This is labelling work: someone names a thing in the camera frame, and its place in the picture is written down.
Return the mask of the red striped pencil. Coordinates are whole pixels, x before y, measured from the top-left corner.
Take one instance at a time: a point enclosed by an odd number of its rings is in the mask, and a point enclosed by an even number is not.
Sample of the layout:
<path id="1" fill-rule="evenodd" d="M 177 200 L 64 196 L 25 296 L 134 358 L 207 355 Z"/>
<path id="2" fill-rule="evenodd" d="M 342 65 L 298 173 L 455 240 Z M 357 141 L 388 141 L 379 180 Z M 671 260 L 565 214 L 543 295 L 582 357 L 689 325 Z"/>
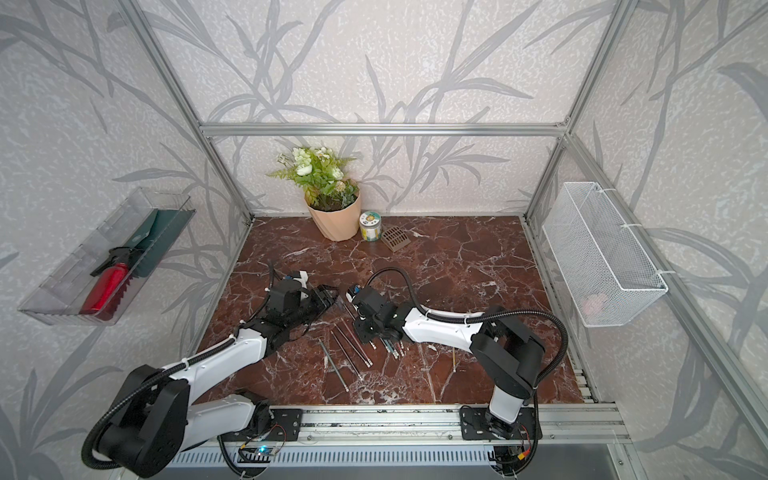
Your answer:
<path id="1" fill-rule="evenodd" d="M 360 334 L 359 334 L 359 332 L 357 330 L 357 324 L 355 323 L 356 320 L 358 319 L 358 316 L 355 313 L 355 311 L 352 309 L 352 307 L 350 307 L 349 304 L 345 300 L 342 300 L 342 307 L 348 313 L 348 315 L 351 318 L 351 320 L 350 320 L 350 325 L 351 326 L 349 328 L 350 328 L 352 334 L 354 335 L 354 337 L 356 338 L 356 340 L 357 340 L 358 344 L 360 345 L 361 349 L 363 348 L 364 345 L 367 345 L 371 349 L 376 350 L 377 347 L 375 346 L 375 344 L 372 341 L 365 341 L 360 336 Z"/>

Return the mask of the blue striped pencil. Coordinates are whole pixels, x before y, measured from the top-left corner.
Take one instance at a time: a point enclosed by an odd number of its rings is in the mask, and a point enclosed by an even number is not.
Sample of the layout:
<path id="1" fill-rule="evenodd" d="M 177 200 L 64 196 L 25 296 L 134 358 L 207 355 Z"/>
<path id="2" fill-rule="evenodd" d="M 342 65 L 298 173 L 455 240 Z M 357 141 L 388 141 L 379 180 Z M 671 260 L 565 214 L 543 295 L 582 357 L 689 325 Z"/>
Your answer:
<path id="1" fill-rule="evenodd" d="M 361 347 L 358 347 L 355 344 L 355 342 L 353 342 L 352 339 L 342 331 L 340 325 L 337 325 L 336 328 L 341 334 L 342 338 L 344 338 L 345 341 L 352 347 L 353 351 L 361 358 L 364 364 L 367 367 L 372 367 L 373 366 L 372 360 L 369 359 L 369 357 L 365 354 L 365 352 L 361 349 Z"/>

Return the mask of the dark blue pencil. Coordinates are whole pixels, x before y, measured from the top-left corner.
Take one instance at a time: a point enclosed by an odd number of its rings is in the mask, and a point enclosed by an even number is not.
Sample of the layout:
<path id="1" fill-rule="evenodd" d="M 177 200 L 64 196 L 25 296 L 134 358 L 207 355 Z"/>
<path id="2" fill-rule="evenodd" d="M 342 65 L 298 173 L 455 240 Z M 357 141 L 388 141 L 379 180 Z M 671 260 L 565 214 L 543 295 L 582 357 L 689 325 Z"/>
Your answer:
<path id="1" fill-rule="evenodd" d="M 356 365 L 354 364 L 354 362 L 352 361 L 352 359 L 351 359 L 351 357 L 349 356 L 348 352 L 347 352 L 347 351 L 346 351 L 346 349 L 344 348 L 344 346 L 343 346 L 342 342 L 339 340 L 339 337 L 336 335 L 336 333 L 335 333 L 334 331 L 331 331 L 330 333 L 331 333 L 331 336 L 332 336 L 332 338 L 334 339 L 334 341 L 335 341 L 335 342 L 336 342 L 336 344 L 338 345 L 338 347 L 339 347 L 339 349 L 340 349 L 340 351 L 341 351 L 342 355 L 343 355 L 343 356 L 344 356 L 344 358 L 347 360 L 347 362 L 348 362 L 348 364 L 349 364 L 350 368 L 351 368 L 351 369 L 352 369 L 352 371 L 355 373 L 355 375 L 357 376 L 357 378 L 358 378 L 359 380 L 361 380 L 361 381 L 362 381 L 362 380 L 363 380 L 362 374 L 360 373 L 359 369 L 357 368 L 357 366 L 356 366 Z"/>

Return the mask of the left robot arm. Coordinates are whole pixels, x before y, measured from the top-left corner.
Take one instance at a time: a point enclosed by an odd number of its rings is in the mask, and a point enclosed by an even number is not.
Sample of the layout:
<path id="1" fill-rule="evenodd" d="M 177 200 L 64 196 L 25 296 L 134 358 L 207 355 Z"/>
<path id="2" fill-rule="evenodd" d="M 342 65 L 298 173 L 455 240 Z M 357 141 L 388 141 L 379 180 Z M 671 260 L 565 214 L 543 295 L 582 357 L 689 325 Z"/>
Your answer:
<path id="1" fill-rule="evenodd" d="M 223 399 L 200 397 L 225 378 L 276 353 L 294 329 L 310 326 L 337 300 L 337 288 L 304 278 L 275 283 L 260 309 L 225 340 L 163 368 L 142 365 L 125 379 L 108 411 L 87 434 L 84 465 L 123 467 L 141 478 L 163 470 L 181 451 L 230 433 L 268 433 L 269 401 L 246 390 Z"/>

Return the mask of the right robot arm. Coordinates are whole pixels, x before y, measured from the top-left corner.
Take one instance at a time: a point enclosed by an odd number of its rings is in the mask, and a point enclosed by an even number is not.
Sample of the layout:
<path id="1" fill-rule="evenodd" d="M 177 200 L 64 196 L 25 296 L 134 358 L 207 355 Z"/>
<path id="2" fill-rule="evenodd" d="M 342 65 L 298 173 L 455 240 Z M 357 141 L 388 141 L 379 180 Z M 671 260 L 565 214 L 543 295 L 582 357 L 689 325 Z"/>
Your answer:
<path id="1" fill-rule="evenodd" d="M 539 383 L 560 361 L 543 364 L 546 347 L 519 317 L 522 310 L 500 308 L 458 314 L 429 310 L 412 302 L 397 305 L 373 287 L 354 285 L 347 291 L 357 317 L 355 334 L 362 342 L 407 339 L 434 343 L 474 355 L 494 382 L 487 421 L 496 426 L 513 425 L 524 404 L 535 396 Z"/>

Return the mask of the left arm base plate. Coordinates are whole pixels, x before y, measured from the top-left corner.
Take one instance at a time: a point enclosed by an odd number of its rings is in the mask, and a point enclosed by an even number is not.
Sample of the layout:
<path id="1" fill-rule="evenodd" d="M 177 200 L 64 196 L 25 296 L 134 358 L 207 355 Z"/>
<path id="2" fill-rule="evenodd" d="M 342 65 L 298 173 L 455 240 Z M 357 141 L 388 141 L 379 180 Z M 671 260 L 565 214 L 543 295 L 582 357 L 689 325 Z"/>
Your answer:
<path id="1" fill-rule="evenodd" d="M 269 408 L 256 414 L 253 440 L 295 442 L 298 440 L 304 411 L 300 408 Z"/>

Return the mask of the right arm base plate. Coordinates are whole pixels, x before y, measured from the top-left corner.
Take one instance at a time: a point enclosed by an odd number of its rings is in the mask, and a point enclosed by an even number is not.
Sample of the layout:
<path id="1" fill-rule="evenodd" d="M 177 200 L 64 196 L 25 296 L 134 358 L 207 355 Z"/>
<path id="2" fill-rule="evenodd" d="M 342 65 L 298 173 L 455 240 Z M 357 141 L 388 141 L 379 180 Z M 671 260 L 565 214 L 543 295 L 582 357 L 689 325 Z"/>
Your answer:
<path id="1" fill-rule="evenodd" d="M 542 438 L 532 406 L 523 406 L 512 423 L 499 420 L 487 407 L 463 405 L 459 409 L 463 440 L 533 440 Z"/>

